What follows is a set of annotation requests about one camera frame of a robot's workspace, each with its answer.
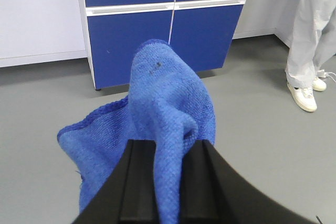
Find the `leg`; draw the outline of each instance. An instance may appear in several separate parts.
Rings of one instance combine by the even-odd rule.
[[[312,86],[316,77],[313,58],[322,30],[330,20],[335,0],[301,0],[293,25],[287,60],[287,80],[293,87]]]
[[[329,23],[323,30],[321,39],[314,56],[315,71],[319,71],[321,66],[336,53],[336,8],[330,18]]]

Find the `sneaker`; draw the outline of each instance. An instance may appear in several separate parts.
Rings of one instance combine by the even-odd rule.
[[[294,98],[294,101],[300,108],[308,112],[314,112],[317,109],[316,101],[313,95],[313,87],[294,88],[288,82],[287,86]]]
[[[313,89],[316,91],[324,91],[327,88],[327,84],[322,81],[320,78],[316,77],[314,82],[313,82]]]

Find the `blue towel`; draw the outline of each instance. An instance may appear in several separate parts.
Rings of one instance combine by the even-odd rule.
[[[126,98],[58,133],[61,148],[82,176],[80,211],[111,174],[128,139],[155,140],[160,221],[178,223],[182,158],[196,139],[214,144],[215,114],[202,81],[164,41],[149,40],[136,51]]]

